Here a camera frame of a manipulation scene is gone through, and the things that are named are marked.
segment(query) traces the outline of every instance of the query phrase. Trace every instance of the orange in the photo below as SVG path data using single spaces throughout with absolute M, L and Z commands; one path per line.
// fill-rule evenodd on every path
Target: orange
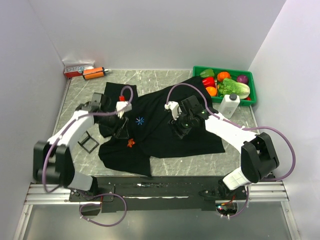
M 205 88 L 211 97 L 215 97 L 217 95 L 217 89 L 213 86 L 208 86 Z
M 222 71 L 216 76 L 218 82 L 222 82 L 224 79 L 230 79 L 230 74 L 227 71 Z

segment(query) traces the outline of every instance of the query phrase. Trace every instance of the marble table surface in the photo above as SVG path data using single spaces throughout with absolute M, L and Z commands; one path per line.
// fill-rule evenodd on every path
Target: marble table surface
M 74 77 L 67 86 L 62 109 L 57 119 L 57 132 L 73 115 L 76 107 L 89 101 L 94 92 L 103 93 L 107 82 L 137 85 L 139 96 L 161 90 L 192 77 L 190 70 L 113 70 L 107 76 L 85 81 Z M 230 119 L 241 126 L 255 127 L 255 120 L 250 107 L 239 106 Z M 108 141 L 99 133 L 98 125 L 88 130 L 100 144 Z M 240 166 L 240 154 L 223 141 L 226 153 L 206 154 L 189 157 L 155 158 L 151 157 L 153 176 L 223 176 Z M 72 150 L 75 170 L 95 176 L 132 176 L 134 174 L 106 168 L 98 156 L 99 147 L 88 154 L 80 145 Z

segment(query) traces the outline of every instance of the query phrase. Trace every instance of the blue logo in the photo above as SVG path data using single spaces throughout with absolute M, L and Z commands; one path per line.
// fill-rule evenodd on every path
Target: blue logo
M 143 117 L 136 118 L 135 121 L 138 125 L 142 125 L 145 122 L 145 119 Z

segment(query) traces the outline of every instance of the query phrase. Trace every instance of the cable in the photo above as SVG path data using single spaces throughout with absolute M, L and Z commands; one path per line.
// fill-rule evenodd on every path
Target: cable
M 225 206 L 227 204 L 232 204 L 232 202 L 235 200 L 235 198 L 236 198 L 236 195 L 233 195 L 233 197 L 232 197 L 232 199 L 230 201 L 222 203 L 221 206 Z
M 130 99 L 128 101 L 129 104 L 131 104 L 132 99 L 134 97 L 134 91 L 131 88 L 131 86 L 126 85 L 122 88 L 120 94 L 122 95 L 124 90 L 129 89 L 130 90 Z M 47 166 L 48 166 L 48 162 L 49 162 L 49 158 L 50 155 L 52 153 L 52 151 L 54 150 L 54 148 L 56 147 L 56 145 L 58 144 L 58 142 L 60 141 L 60 139 L 62 138 L 62 136 L 68 131 L 68 129 L 72 126 L 72 124 L 74 124 L 77 120 L 85 118 L 85 117 L 89 117 L 89 116 L 111 116 L 111 115 L 116 115 L 119 112 L 121 112 L 124 108 L 122 108 L 119 111 L 112 111 L 112 112 L 90 112 L 88 114 L 84 114 L 82 116 L 80 116 L 78 119 L 73 119 L 66 127 L 65 129 L 61 132 L 61 135 L 54 141 L 54 143 L 50 146 L 45 159 L 44 159 L 44 163 L 43 163 L 43 168 L 42 168 L 42 184 L 43 184 L 43 188 L 47 193 L 52 193 L 54 192 L 56 189 L 59 188 L 59 186 L 56 186 L 54 189 L 52 190 L 48 190 L 47 189 Z
M 127 203 L 126 203 L 125 199 L 124 199 L 122 196 L 120 196 L 120 195 L 118 195 L 118 194 L 116 194 L 116 193 L 103 193 L 103 194 L 95 195 L 95 196 L 93 196 L 93 198 L 98 198 L 98 197 L 103 197 L 103 196 L 115 196 L 115 197 L 118 197 L 119 199 L 122 200 L 122 202 L 123 202 L 123 204 L 124 204 L 124 213 L 123 213 L 123 215 L 122 215 L 122 217 L 120 218 L 119 221 L 117 221 L 117 222 L 115 222 L 115 223 L 113 223 L 113 224 L 102 224 L 102 223 L 93 221 L 93 220 L 91 220 L 90 218 L 87 218 L 86 216 L 84 216 L 84 215 L 81 213 L 81 210 L 82 210 L 85 206 L 98 206 L 98 205 L 100 205 L 100 204 L 94 204 L 94 203 L 87 203 L 87 204 L 85 204 L 85 205 L 82 205 L 82 206 L 79 208 L 80 218 L 81 218 L 81 219 L 84 219 L 84 220 L 86 220 L 86 221 L 88 221 L 88 222 L 90 222 L 90 223 L 93 223 L 93 224 L 96 224 L 96 225 L 98 225 L 98 226 L 101 226 L 101 227 L 113 227 L 113 226 L 115 226 L 115 225 L 118 225 L 119 223 L 121 223 L 121 222 L 123 221 L 123 219 L 125 218 L 125 216 L 126 216 L 126 214 L 127 214 Z
M 181 82 L 181 83 L 178 83 L 178 84 L 174 85 L 174 86 L 170 89 L 170 91 L 169 91 L 169 93 L 168 93 L 168 96 L 166 97 L 166 104 L 168 104 L 170 95 L 171 95 L 172 91 L 173 91 L 177 86 L 188 86 L 188 87 L 191 87 L 191 88 L 193 88 L 194 90 L 196 90 L 196 91 L 201 95 L 201 97 L 203 98 L 203 100 L 204 100 L 204 106 L 205 106 L 205 109 L 208 111 L 208 113 L 210 113 L 212 116 L 220 119 L 219 116 L 217 116 L 215 113 L 213 113 L 213 112 L 210 111 L 210 109 L 209 109 L 209 107 L 208 107 L 208 103 L 207 103 L 206 97 L 203 95 L 203 93 L 202 93 L 199 89 L 197 89 L 195 86 L 193 86 L 193 85 L 191 85 L 191 84 L 188 84 L 188 83 Z M 232 125 L 234 125 L 234 126 L 236 126 L 236 127 L 238 127 L 238 128 L 242 128 L 242 126 L 240 126 L 239 124 L 237 124 L 237 123 L 235 123 L 235 122 L 233 122 L 233 121 L 230 121 L 230 120 L 228 120 L 228 119 L 225 119 L 225 118 L 224 118 L 223 121 L 225 121 L 225 122 L 227 122 L 227 123 L 229 123 L 229 124 L 232 124 Z M 258 126 L 258 127 L 251 127 L 251 128 L 247 128 L 247 127 L 243 128 L 243 130 L 245 130 L 245 131 L 253 131 L 253 130 L 260 130 L 260 129 L 271 130 L 271 131 L 279 134 L 279 135 L 284 139 L 284 141 L 286 142 L 286 144 L 288 145 L 288 147 L 289 147 L 289 149 L 290 149 L 290 151 L 291 151 L 291 155 L 292 155 L 292 165 L 291 165 L 291 168 L 290 168 L 290 170 L 289 170 L 285 175 L 280 176 L 280 177 L 276 177 L 276 178 L 262 179 L 262 181 L 264 181 L 264 182 L 274 182 L 274 181 L 283 180 L 283 179 L 285 179 L 286 177 L 288 177 L 288 176 L 294 171 L 294 169 L 295 169 L 295 166 L 296 166 L 296 153 L 295 153 L 295 150 L 294 150 L 294 148 L 292 147 L 290 141 L 287 139 L 287 137 L 286 137 L 282 132 L 280 132 L 279 130 L 277 130 L 277 129 L 273 128 L 273 127 L 270 127 L 270 126 Z

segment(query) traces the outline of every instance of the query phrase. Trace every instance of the lettuce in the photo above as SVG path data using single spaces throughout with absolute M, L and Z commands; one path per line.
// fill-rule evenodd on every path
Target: lettuce
M 225 78 L 218 86 L 218 91 L 223 97 L 226 94 L 237 94 L 240 99 L 245 99 L 250 94 L 250 87 L 244 83 Z

